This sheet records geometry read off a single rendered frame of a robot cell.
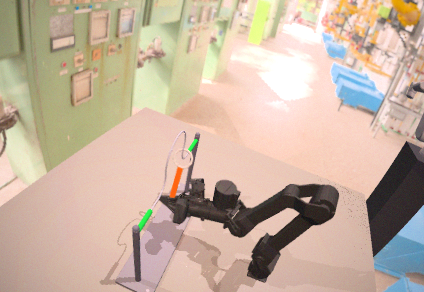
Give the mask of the orange handle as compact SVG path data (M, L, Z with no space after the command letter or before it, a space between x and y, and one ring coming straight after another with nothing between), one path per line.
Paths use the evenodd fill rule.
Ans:
M183 149L183 148L182 148L182 149ZM177 154L179 151L182 151L182 149L178 149L178 150L174 153L174 163L175 163L175 165L177 165L177 166L178 166L178 164L177 164L177 162L176 162L175 156L176 156L176 154ZM193 162L193 156L192 156L192 153L191 153L189 150L187 150L187 149L184 149L184 151L186 151L186 152L188 152L188 153L190 154L191 161L190 161L190 164L189 164L188 166L186 166L186 167L180 167L180 166L178 166L177 173L176 173L176 176L175 176L175 179L174 179L174 183L173 183L173 185L172 185L172 189L171 189L171 192L170 192L170 193L171 193L170 197L172 197L172 198L175 198L175 194L176 194L176 191L177 191L177 188L178 188L178 185L179 185L180 179L181 179L181 175L182 175L182 169L187 169L187 168L189 168L189 167L192 165L192 162Z

